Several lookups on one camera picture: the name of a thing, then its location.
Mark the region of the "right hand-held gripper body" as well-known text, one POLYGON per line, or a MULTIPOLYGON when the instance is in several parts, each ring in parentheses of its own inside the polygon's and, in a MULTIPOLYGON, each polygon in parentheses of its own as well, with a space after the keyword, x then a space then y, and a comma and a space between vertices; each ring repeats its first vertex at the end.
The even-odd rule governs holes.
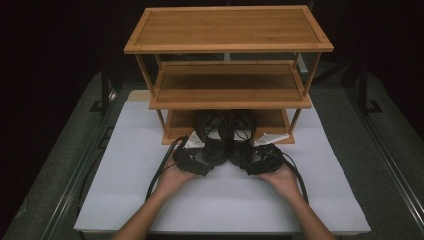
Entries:
POLYGON ((276 146, 287 134, 264 133, 254 142, 251 158, 245 166, 248 175, 258 175, 277 171, 285 162, 281 150, 276 146))

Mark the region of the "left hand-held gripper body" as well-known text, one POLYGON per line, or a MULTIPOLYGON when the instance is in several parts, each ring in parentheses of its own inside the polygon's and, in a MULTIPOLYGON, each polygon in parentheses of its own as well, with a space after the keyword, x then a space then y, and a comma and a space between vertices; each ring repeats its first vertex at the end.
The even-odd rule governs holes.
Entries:
POLYGON ((206 176, 214 169, 214 166, 206 161, 206 155, 203 153, 205 143, 195 131, 179 137, 173 144, 176 148, 172 158, 180 170, 206 176))

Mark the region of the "black leather shoe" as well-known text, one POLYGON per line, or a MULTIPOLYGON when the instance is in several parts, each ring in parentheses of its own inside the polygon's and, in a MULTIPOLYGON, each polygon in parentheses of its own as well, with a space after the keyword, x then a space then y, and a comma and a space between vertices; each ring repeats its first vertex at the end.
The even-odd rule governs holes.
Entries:
POLYGON ((203 158, 213 166, 221 165, 228 158, 228 120, 217 110, 197 110, 195 131, 204 143, 203 158))
POLYGON ((256 132, 256 119, 252 110, 232 110, 229 121, 230 162, 244 167, 249 161, 256 132))

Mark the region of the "wooden shoe rack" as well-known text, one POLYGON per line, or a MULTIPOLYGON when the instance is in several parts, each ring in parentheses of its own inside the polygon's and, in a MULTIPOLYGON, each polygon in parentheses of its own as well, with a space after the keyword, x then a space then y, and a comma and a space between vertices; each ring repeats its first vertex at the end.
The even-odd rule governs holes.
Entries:
POLYGON ((312 106, 299 58, 332 49, 309 8, 292 5, 148 8, 124 51, 156 59, 146 97, 163 143, 191 134, 198 109, 251 109, 257 139, 291 144, 312 106))

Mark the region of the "person's left hand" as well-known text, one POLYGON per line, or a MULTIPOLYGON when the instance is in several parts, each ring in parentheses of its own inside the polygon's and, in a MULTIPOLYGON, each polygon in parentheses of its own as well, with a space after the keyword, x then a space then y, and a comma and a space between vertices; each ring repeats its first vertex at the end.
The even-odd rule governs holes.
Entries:
POLYGON ((196 177, 197 175, 194 173, 180 170, 174 160, 169 158, 159 176, 153 194, 168 199, 179 191, 185 183, 196 177))

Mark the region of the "person's right hand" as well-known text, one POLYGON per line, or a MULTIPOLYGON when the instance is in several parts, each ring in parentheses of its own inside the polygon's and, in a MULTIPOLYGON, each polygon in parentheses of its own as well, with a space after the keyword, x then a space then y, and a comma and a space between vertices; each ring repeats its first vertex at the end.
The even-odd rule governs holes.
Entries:
POLYGON ((286 201, 302 197, 295 174, 286 165, 275 172, 259 174, 258 177, 269 183, 286 201))

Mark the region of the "white table mat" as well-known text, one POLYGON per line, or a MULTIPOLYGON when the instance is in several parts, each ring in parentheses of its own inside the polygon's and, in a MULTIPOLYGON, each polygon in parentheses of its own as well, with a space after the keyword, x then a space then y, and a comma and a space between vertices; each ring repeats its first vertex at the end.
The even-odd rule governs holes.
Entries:
MULTIPOLYGON (((303 111, 295 141, 282 146, 305 182, 309 204, 335 234, 370 226, 355 199, 314 109, 303 111)), ((143 204, 167 146, 155 111, 127 100, 74 225, 85 233, 118 230, 143 204)), ((155 233, 293 234, 288 205, 264 181, 231 163, 188 182, 162 208, 155 233)))

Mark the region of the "black metal stand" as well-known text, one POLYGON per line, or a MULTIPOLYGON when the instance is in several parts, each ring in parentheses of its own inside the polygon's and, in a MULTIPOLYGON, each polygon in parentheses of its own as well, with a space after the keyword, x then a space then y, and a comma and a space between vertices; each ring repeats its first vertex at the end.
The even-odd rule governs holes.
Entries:
POLYGON ((113 94, 115 93, 116 85, 116 76, 112 65, 104 64, 100 71, 101 98, 92 104, 91 112, 98 112, 101 116, 107 113, 114 99, 113 94))
POLYGON ((368 99, 368 70, 364 61, 353 60, 345 72, 343 84, 347 88, 357 87, 358 106, 365 116, 371 113, 382 113, 378 102, 368 99))

